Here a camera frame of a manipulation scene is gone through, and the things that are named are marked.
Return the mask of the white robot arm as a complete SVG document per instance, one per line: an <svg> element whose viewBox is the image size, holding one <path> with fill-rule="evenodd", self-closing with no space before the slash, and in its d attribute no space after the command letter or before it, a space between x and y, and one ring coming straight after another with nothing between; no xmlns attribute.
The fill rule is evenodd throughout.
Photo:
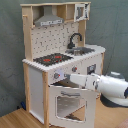
<svg viewBox="0 0 128 128"><path fill-rule="evenodd" d="M65 77L87 90L100 93L100 101L106 107L128 108L128 82L123 79L95 73L65 74Z"/></svg>

